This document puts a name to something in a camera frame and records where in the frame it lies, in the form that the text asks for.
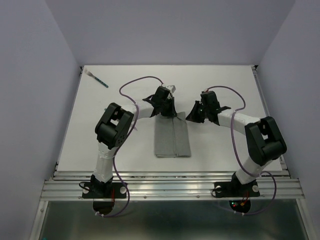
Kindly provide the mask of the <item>grey cloth napkin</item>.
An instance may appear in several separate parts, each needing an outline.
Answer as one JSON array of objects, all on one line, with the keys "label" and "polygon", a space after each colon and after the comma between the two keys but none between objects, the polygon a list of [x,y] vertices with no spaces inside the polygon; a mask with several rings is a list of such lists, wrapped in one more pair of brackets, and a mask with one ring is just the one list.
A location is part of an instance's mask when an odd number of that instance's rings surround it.
[{"label": "grey cloth napkin", "polygon": [[184,111],[179,112],[175,117],[156,116],[154,155],[157,158],[189,158],[192,156]]}]

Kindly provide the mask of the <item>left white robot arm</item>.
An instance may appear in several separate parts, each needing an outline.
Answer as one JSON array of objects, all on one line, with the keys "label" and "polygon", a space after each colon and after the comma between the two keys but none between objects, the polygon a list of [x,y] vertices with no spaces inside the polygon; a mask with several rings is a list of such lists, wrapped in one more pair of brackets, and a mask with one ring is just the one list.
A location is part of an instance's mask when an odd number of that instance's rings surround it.
[{"label": "left white robot arm", "polygon": [[90,177],[91,191],[100,197],[111,193],[115,155],[139,119],[159,114],[164,117],[177,116],[173,97],[175,90],[174,85],[162,84],[154,94],[134,100],[131,105],[110,103],[94,130],[98,141],[98,157]]}]

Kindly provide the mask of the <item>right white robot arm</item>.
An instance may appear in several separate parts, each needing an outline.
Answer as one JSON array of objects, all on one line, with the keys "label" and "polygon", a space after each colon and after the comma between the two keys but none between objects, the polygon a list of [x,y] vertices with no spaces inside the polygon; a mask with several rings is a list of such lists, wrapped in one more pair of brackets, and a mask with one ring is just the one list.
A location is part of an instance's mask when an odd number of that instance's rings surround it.
[{"label": "right white robot arm", "polygon": [[[233,150],[240,166],[235,172],[235,180],[230,182],[230,189],[233,194],[242,195],[248,190],[248,184],[256,180],[266,166],[287,152],[285,140],[273,117],[252,117],[239,113],[239,108],[221,106],[214,91],[203,91],[200,97],[201,100],[195,101],[186,120],[194,123],[209,120],[218,126],[230,128]],[[246,138],[248,158],[244,163],[241,163],[236,150],[235,131]]]}]

